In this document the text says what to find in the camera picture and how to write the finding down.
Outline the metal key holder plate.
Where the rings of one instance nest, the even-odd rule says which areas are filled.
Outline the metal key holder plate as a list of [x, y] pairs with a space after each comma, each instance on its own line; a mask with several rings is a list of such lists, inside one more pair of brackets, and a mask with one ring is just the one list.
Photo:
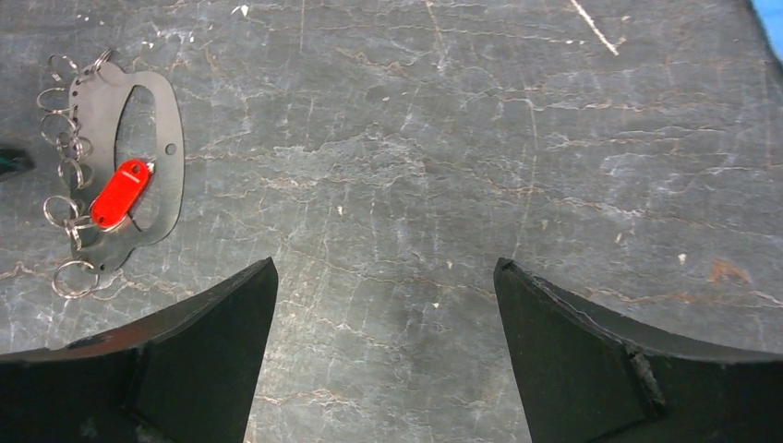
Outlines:
[[[174, 88], [157, 72], [125, 72], [112, 63], [112, 54], [107, 49], [84, 67], [65, 54], [50, 55], [47, 68], [56, 84], [36, 98], [44, 112], [40, 134], [58, 153], [57, 175], [67, 189], [42, 204], [45, 219], [70, 241], [72, 258], [51, 280], [54, 293], [66, 300], [92, 294], [101, 276], [119, 269], [135, 249], [162, 241], [182, 208], [184, 131]], [[90, 204], [123, 163], [116, 160], [116, 139], [136, 89], [153, 98], [154, 152], [141, 160], [153, 162], [154, 173], [126, 219], [102, 230], [90, 217]]]

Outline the red key tag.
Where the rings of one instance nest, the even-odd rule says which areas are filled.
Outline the red key tag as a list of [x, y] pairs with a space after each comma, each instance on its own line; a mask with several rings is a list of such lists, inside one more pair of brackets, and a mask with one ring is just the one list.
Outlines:
[[90, 204], [90, 217], [102, 230], [119, 226], [137, 203], [154, 173], [154, 163], [130, 159], [121, 163]]

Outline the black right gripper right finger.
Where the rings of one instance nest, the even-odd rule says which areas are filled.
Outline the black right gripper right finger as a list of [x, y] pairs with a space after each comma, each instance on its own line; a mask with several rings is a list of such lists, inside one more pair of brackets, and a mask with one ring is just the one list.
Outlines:
[[778, 442], [782, 358], [674, 334], [501, 258], [494, 286], [535, 442]]

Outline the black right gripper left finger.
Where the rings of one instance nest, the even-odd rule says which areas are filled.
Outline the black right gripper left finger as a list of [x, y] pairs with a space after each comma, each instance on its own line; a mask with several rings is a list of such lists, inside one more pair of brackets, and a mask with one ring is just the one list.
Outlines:
[[278, 290], [262, 259], [60, 349], [1, 358], [5, 442], [240, 442]]

